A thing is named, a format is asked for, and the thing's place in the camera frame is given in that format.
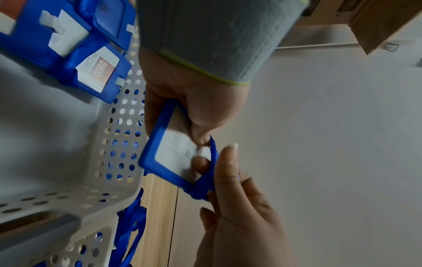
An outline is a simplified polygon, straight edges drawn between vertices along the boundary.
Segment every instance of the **yellow-green trim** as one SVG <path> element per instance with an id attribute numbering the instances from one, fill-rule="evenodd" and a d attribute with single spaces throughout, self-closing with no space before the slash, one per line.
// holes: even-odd
<path id="1" fill-rule="evenodd" d="M 170 52 L 168 50 L 165 50 L 165 49 L 161 49 L 159 51 L 159 53 L 160 53 L 160 55 L 162 55 L 163 57 L 166 57 L 167 59 L 169 59 L 171 61 L 174 61 L 174 62 L 176 62 L 176 63 L 178 63 L 180 65 L 183 65 L 185 67 L 194 69 L 197 72 L 200 72 L 200 73 L 202 73 L 204 75 L 207 75 L 208 77 L 211 77 L 211 78 L 213 78 L 215 80 L 222 81 L 222 82 L 227 83 L 227 84 L 232 84 L 232 85 L 246 85 L 246 84 L 249 84 L 250 83 L 250 82 L 242 82 L 242 83 L 239 83 L 239 82 L 235 82 L 235 81 L 231 81 L 231 80 L 227 80 L 227 79 L 218 77 L 218 76 L 216 76 L 214 74 L 211 74 L 211 73 L 207 72 L 206 70 L 203 70 L 201 68 L 198 68 L 197 66 L 193 65 L 192 63 L 187 62 L 186 60 L 182 59 L 178 55 L 175 55 L 172 52 Z"/>

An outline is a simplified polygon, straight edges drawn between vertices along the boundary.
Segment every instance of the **gray sleeve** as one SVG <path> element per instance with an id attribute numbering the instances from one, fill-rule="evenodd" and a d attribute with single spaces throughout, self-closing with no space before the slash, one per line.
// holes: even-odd
<path id="1" fill-rule="evenodd" d="M 138 0 L 141 42 L 230 83 L 249 82 L 308 0 Z"/>

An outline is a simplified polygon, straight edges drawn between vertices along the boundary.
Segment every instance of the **wooden surface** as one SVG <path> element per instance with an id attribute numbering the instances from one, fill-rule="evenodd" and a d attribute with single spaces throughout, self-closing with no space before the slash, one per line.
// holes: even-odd
<path id="1" fill-rule="evenodd" d="M 142 188 L 141 205 L 148 209 L 146 228 L 131 264 L 133 267 L 167 267 L 178 188 L 152 174 L 143 177 Z M 130 243 L 136 234 L 132 233 Z"/>
<path id="2" fill-rule="evenodd" d="M 370 54 L 421 11 L 421 0 L 372 0 L 350 28 L 365 53 Z"/>

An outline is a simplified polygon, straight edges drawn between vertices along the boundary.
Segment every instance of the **person's right hand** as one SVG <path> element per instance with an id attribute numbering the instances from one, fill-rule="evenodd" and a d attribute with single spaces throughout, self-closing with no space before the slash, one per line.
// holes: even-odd
<path id="1" fill-rule="evenodd" d="M 220 82 L 141 48 L 139 64 L 146 81 L 145 128 L 151 134 L 168 99 L 178 99 L 188 110 L 191 133 L 206 145 L 210 131 L 228 123 L 246 101 L 249 85 Z"/>
<path id="2" fill-rule="evenodd" d="M 209 165 L 204 157 L 193 160 L 202 174 Z M 295 266 L 279 216 L 252 177 L 238 169 L 237 144 L 221 152 L 214 183 L 208 197 L 214 212 L 200 211 L 205 235 L 194 267 Z"/>

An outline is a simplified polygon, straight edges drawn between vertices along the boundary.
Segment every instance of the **wooden floor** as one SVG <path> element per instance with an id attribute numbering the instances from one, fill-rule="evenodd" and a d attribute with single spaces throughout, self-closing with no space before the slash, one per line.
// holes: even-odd
<path id="1" fill-rule="evenodd" d="M 143 177 L 142 188 L 141 205 L 148 209 L 146 228 L 131 264 L 133 267 L 167 267 L 178 188 L 152 174 Z M 135 236 L 136 232 L 132 233 L 130 243 Z"/>

